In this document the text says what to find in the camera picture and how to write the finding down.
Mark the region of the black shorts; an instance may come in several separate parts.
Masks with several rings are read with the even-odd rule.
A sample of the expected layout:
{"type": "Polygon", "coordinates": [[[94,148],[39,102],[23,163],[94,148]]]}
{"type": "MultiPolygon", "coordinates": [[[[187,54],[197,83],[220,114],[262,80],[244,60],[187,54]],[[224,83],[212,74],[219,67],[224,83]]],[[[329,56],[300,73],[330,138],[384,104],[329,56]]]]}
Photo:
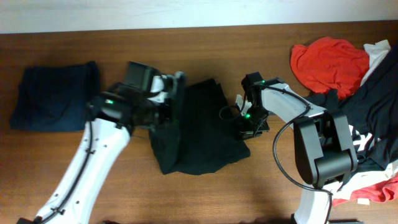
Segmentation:
{"type": "Polygon", "coordinates": [[[178,121],[149,131],[161,173],[214,173],[251,155],[237,137],[236,125],[220,118],[225,106],[222,87],[214,79],[184,89],[178,121]]]}

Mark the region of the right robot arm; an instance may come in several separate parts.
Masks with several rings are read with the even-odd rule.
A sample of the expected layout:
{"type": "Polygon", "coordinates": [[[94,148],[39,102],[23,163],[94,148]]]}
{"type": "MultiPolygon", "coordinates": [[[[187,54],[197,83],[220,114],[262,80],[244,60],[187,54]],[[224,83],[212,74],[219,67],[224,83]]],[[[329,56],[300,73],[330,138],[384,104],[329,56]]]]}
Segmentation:
{"type": "Polygon", "coordinates": [[[294,133],[295,164],[303,182],[281,171],[302,189],[291,223],[328,223],[333,195],[358,167],[347,117],[340,110],[327,110],[307,101],[280,78],[264,80],[260,73],[250,73],[241,85],[244,95],[236,97],[240,138],[259,137],[269,130],[268,117],[278,116],[285,124],[273,140],[272,154],[281,169],[277,142],[287,128],[294,133]]]}

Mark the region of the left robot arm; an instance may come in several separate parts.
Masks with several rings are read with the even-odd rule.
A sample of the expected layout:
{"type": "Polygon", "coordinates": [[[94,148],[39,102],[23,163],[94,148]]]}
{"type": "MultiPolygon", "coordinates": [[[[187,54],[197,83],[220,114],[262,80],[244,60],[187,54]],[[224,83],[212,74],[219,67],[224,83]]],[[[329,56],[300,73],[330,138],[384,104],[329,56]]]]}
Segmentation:
{"type": "Polygon", "coordinates": [[[33,220],[17,224],[88,223],[98,194],[114,162],[136,128],[155,131],[177,123],[186,76],[129,62],[117,82],[88,104],[80,145],[56,190],[33,220]]]}

